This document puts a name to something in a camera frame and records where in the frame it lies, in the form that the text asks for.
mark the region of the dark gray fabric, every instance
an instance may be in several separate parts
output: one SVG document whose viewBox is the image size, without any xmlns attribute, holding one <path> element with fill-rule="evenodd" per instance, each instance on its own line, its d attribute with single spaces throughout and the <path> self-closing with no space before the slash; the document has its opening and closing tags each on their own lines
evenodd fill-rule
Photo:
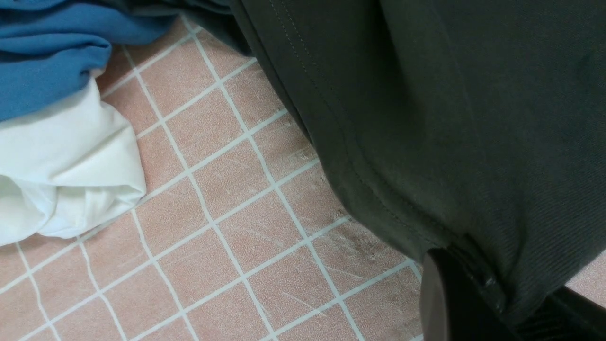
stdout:
<svg viewBox="0 0 606 341">
<path fill-rule="evenodd" d="M 185 13 L 215 38 L 245 56 L 252 52 L 226 0 L 97 0 L 137 16 Z"/>
<path fill-rule="evenodd" d="M 606 2 L 231 7 L 352 216 L 468 251 L 509 322 L 606 248 Z"/>
</svg>

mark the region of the pile of clothes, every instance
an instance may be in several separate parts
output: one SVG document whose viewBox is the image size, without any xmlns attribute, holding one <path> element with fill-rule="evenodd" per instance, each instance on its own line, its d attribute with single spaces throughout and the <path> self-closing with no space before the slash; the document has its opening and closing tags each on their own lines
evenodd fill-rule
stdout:
<svg viewBox="0 0 606 341">
<path fill-rule="evenodd" d="M 227 4 L 0 0 L 0 246 L 72 238 L 145 195 L 134 130 L 95 78 L 112 44 L 149 44 L 179 11 L 250 54 Z"/>
</svg>

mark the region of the tiled floor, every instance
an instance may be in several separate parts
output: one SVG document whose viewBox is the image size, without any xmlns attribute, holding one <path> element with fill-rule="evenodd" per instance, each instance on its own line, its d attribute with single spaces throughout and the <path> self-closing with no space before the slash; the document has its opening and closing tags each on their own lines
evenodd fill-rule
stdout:
<svg viewBox="0 0 606 341">
<path fill-rule="evenodd" d="M 345 213 L 254 59 L 179 20 L 98 83 L 149 193 L 74 240 L 0 248 L 0 339 L 422 339 L 419 269 Z M 594 266 L 571 286 L 606 305 Z"/>
</svg>

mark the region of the white cloth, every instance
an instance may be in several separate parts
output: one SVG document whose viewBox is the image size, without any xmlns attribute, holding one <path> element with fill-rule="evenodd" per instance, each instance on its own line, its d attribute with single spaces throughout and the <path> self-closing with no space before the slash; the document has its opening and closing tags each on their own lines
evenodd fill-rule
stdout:
<svg viewBox="0 0 606 341">
<path fill-rule="evenodd" d="M 94 78 L 39 112 L 0 123 L 0 246 L 72 238 L 145 195 L 135 132 Z"/>
</svg>

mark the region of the blue fabric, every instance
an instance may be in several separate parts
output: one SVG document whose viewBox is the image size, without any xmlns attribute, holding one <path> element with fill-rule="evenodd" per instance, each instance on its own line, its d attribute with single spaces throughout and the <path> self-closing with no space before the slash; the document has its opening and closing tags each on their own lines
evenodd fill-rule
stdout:
<svg viewBox="0 0 606 341">
<path fill-rule="evenodd" d="M 148 44 L 173 20 L 83 1 L 0 0 L 0 121 L 83 89 L 89 71 L 107 65 L 112 43 Z"/>
</svg>

